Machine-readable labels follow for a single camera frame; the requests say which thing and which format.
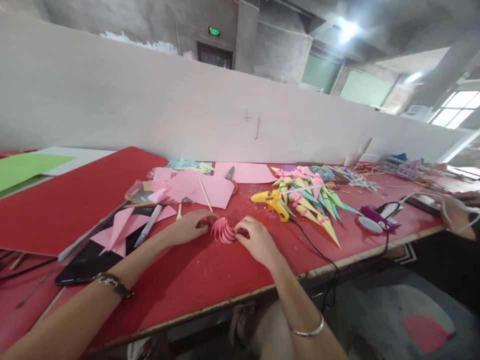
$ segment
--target pink paper on floor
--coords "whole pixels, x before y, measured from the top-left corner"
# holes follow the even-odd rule
[[[425,355],[445,345],[450,338],[450,334],[430,314],[404,317],[400,324]]]
[[[235,188],[233,182],[227,180],[224,177],[208,176],[203,174],[200,174],[198,178],[201,179],[201,183],[203,185],[203,188],[205,189],[211,207],[226,209],[230,197],[232,196],[232,192]],[[196,203],[208,206],[207,200],[205,199],[205,195],[201,187],[199,187],[191,194],[187,195],[187,198],[193,200]]]
[[[166,182],[172,176],[172,169],[170,167],[156,167],[153,172],[154,182]]]
[[[232,166],[235,166],[233,180],[238,184],[264,184],[277,181],[267,165],[249,162],[216,162],[213,176],[224,178]]]
[[[148,223],[150,217],[146,215],[131,215],[132,211],[130,209],[134,209],[133,207],[126,208],[117,212],[113,218],[113,226],[106,228],[105,230],[100,231],[99,233],[92,236],[90,239],[94,242],[104,246],[105,248],[100,254],[103,254],[105,251],[110,251],[120,255],[121,257],[126,256],[126,237]],[[176,215],[177,212],[171,206],[165,206],[158,217],[156,218],[155,222],[159,222],[160,220],[169,218],[173,215]],[[114,238],[114,233],[116,236],[116,241],[113,246],[111,245],[111,241]]]
[[[180,172],[178,175],[175,175],[165,183],[166,186],[170,188],[170,191],[167,193],[167,195],[177,202],[189,197],[191,193],[200,188],[200,176],[205,175],[190,169]]]

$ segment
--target window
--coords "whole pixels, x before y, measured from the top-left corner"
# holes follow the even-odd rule
[[[456,129],[480,106],[480,91],[455,91],[430,119],[430,124]]]

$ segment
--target black phone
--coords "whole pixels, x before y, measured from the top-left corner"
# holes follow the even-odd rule
[[[137,207],[132,215],[146,215],[150,217],[154,212],[154,207]],[[101,230],[108,229],[114,224],[114,217],[102,227]],[[144,229],[141,226],[139,229],[132,232],[126,237],[126,254],[130,254],[134,250],[134,245]],[[55,285],[64,287],[77,284],[90,283],[96,275],[108,271],[111,267],[119,263],[123,257],[112,252],[106,251],[100,255],[104,247],[93,240],[90,240],[87,245],[73,258],[73,260],[58,274],[55,278]]]

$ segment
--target green exit sign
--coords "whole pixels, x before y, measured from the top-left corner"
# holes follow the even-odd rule
[[[218,36],[220,38],[220,30],[209,26],[208,27],[208,32],[210,33],[210,35]]]

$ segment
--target pen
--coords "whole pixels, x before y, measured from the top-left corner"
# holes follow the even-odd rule
[[[157,220],[157,218],[159,217],[160,210],[162,210],[162,205],[159,204],[156,206],[155,210],[153,210],[153,214],[150,216],[150,220],[148,220],[145,227],[141,231],[140,236],[136,240],[135,245],[133,245],[134,249],[138,248],[140,245],[144,243],[145,239],[147,238],[147,235],[150,232],[150,229],[152,228],[153,224],[155,224],[155,220]]]

